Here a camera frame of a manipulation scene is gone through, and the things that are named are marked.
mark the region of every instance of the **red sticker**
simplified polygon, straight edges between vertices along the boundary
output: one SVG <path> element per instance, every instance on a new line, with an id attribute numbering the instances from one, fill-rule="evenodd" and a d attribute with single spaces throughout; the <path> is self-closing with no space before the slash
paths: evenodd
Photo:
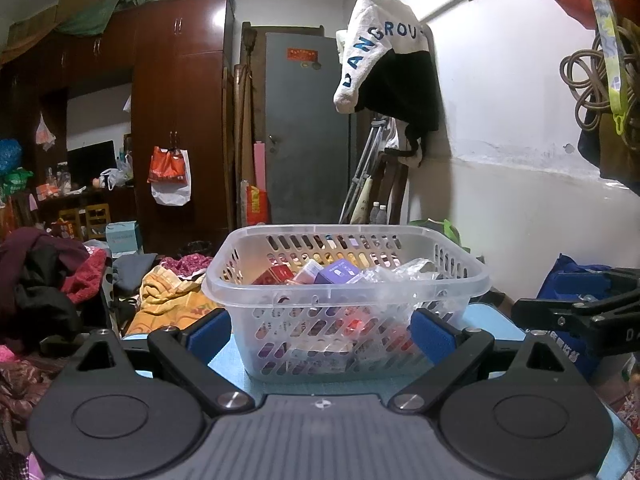
<path id="1" fill-rule="evenodd" d="M 288 48 L 287 59 L 292 61 L 311 61 L 315 63 L 318 62 L 318 51 L 307 48 Z"/>

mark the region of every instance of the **yellow lanyard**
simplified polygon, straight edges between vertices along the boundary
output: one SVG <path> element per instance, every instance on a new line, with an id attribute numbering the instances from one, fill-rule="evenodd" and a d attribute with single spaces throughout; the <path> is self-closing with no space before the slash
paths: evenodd
<path id="1" fill-rule="evenodd" d="M 607 69 L 611 113 L 613 113 L 613 120 L 616 124 L 616 133 L 621 136 L 625 133 L 626 115 L 629 111 L 624 66 L 625 51 L 618 35 L 616 14 L 611 0 L 591 0 L 591 3 L 596 13 L 602 53 Z"/>

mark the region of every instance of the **gray metal door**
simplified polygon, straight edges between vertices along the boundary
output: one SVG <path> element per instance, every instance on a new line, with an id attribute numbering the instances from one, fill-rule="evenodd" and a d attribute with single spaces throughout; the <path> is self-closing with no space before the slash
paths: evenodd
<path id="1" fill-rule="evenodd" d="M 266 36 L 271 221 L 335 224 L 347 193 L 350 145 L 348 115 L 334 107 L 341 75 L 335 40 L 275 32 Z"/>

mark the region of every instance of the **wooden chair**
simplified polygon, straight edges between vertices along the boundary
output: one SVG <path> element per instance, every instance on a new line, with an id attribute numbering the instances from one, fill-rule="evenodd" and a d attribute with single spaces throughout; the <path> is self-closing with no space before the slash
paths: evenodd
<path id="1" fill-rule="evenodd" d="M 106 240 L 104 230 L 111 223 L 109 204 L 88 205 L 84 208 L 86 231 L 89 240 Z"/>
<path id="2" fill-rule="evenodd" d="M 66 222 L 71 222 L 74 225 L 74 231 L 76 238 L 83 240 L 82 236 L 82 223 L 80 221 L 80 209 L 61 209 L 58 211 L 58 218 L 62 218 Z"/>

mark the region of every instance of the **crutch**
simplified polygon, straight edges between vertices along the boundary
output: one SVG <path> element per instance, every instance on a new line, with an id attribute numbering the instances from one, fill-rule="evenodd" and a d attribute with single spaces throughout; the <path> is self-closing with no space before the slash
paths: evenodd
<path id="1" fill-rule="evenodd" d="M 356 205 L 360 192 L 366 179 L 371 174 L 372 165 L 376 161 L 376 155 L 378 154 L 378 147 L 382 140 L 382 134 L 386 129 L 388 118 L 371 121 L 371 130 L 369 131 L 369 137 L 362 151 L 362 156 L 358 162 L 356 173 L 351 179 L 351 185 L 347 192 L 347 197 L 344 200 L 342 206 L 342 212 L 340 213 L 340 224 L 348 224 L 353 213 L 353 209 Z"/>

